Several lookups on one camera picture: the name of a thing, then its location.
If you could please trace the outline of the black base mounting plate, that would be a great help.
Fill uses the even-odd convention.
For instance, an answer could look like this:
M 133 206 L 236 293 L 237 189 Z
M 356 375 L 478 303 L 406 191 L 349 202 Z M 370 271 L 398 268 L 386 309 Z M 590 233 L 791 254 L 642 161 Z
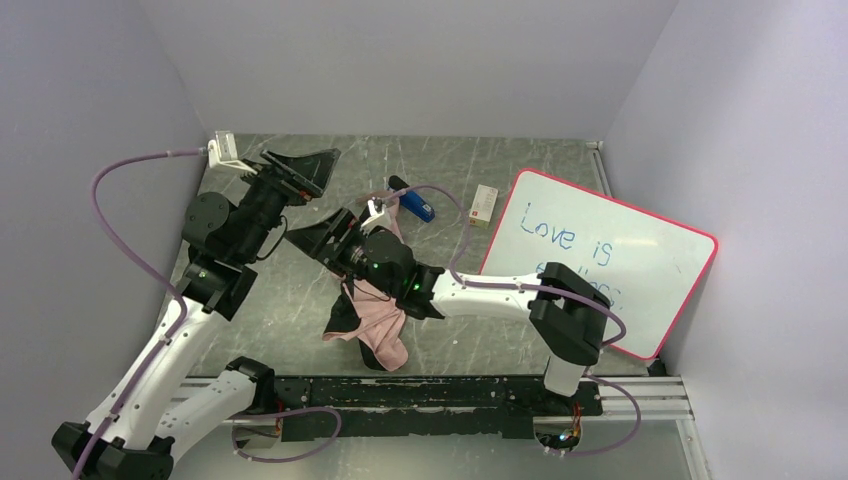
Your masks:
M 288 413 L 284 442 L 342 437 L 497 434 L 532 439 L 543 419 L 599 416 L 597 384 L 583 380 L 571 396 L 548 391 L 540 375 L 279 376 L 262 400 L 243 410 Z

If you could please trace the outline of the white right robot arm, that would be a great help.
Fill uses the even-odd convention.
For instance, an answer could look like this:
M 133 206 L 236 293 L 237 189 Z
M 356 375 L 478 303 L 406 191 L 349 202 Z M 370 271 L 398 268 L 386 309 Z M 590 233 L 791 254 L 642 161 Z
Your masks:
M 604 346 L 611 311 L 602 293 L 557 262 L 540 273 L 513 277 L 426 265 L 392 224 L 387 206 L 370 202 L 362 216 L 341 208 L 285 238 L 333 274 L 369 284 L 415 319 L 476 315 L 528 322 L 551 352 L 545 389 L 562 396 L 576 393 Z

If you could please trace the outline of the blue and black stapler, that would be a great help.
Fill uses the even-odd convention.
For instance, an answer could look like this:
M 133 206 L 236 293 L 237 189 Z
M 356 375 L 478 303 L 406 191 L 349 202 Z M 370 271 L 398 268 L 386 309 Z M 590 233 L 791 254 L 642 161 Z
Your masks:
M 400 205 L 418 217 L 420 220 L 429 223 L 435 218 L 433 207 L 424 200 L 418 193 L 410 189 L 410 185 L 397 175 L 392 175 L 387 180 L 387 186 L 392 191 L 400 191 L 406 189 L 407 192 L 399 197 Z

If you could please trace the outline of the small white staple box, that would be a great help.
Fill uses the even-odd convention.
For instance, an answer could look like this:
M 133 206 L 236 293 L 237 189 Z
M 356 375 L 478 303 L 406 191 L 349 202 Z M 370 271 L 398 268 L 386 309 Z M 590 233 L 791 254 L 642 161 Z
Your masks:
M 478 185 L 469 209 L 469 224 L 488 227 L 495 209 L 499 191 L 490 186 Z

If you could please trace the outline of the pink framed whiteboard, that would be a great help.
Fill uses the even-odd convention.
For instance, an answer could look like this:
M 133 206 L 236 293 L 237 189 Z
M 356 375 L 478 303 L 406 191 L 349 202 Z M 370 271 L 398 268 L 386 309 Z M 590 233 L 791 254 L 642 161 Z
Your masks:
M 521 170 L 483 259 L 484 275 L 555 261 L 605 295 L 624 322 L 615 348 L 656 357 L 713 262 L 711 234 L 534 169 Z

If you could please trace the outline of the aluminium rail frame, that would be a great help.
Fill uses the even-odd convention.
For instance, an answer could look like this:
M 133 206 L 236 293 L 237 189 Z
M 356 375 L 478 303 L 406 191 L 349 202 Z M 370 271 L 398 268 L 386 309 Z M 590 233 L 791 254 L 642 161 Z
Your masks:
M 254 436 L 270 435 L 281 439 L 282 420 L 288 413 L 262 414 L 257 421 L 243 415 L 250 405 L 262 400 L 272 390 L 276 377 L 253 380 L 248 376 L 225 372 L 217 378 L 188 378 L 166 391 L 157 388 L 139 391 L 127 402 L 119 416 L 130 433 L 141 427 L 131 423 L 130 416 L 151 408 L 156 430 L 154 438 L 171 437 L 175 445 L 172 458 L 208 434 L 215 426 L 231 423 Z M 710 472 L 695 430 L 694 415 L 683 382 L 676 377 L 603 377 L 591 381 L 598 385 L 603 412 L 599 416 L 573 415 L 570 419 L 535 421 L 535 436 L 544 449 L 560 455 L 576 455 L 580 448 L 584 423 L 592 420 L 623 421 L 640 428 L 650 421 L 673 421 L 681 437 L 684 455 L 695 479 L 706 479 Z

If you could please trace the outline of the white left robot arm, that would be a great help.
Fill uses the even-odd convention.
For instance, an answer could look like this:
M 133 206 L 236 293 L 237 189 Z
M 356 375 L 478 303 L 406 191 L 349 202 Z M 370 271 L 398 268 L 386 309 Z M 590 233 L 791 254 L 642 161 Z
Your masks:
M 247 357 L 231 361 L 204 389 L 173 405 L 173 394 L 199 355 L 235 316 L 257 274 L 253 264 L 289 206 L 324 194 L 340 158 L 336 149 L 261 161 L 207 149 L 211 168 L 243 174 L 238 202 L 217 192 L 192 200 L 182 238 L 189 264 L 152 337 L 111 393 L 81 423 L 65 422 L 51 444 L 76 479 L 166 479 L 186 452 L 224 422 L 281 422 L 297 414 L 276 388 L 272 368 Z

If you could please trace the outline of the pink and black folding umbrella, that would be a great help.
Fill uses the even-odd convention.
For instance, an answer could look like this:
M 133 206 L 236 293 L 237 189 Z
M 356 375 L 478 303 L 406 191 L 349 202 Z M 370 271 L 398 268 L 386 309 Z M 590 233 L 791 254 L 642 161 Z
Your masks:
M 356 343 L 366 368 L 394 372 L 409 358 L 400 338 L 407 315 L 365 280 L 338 277 L 339 295 L 321 335 L 324 342 Z

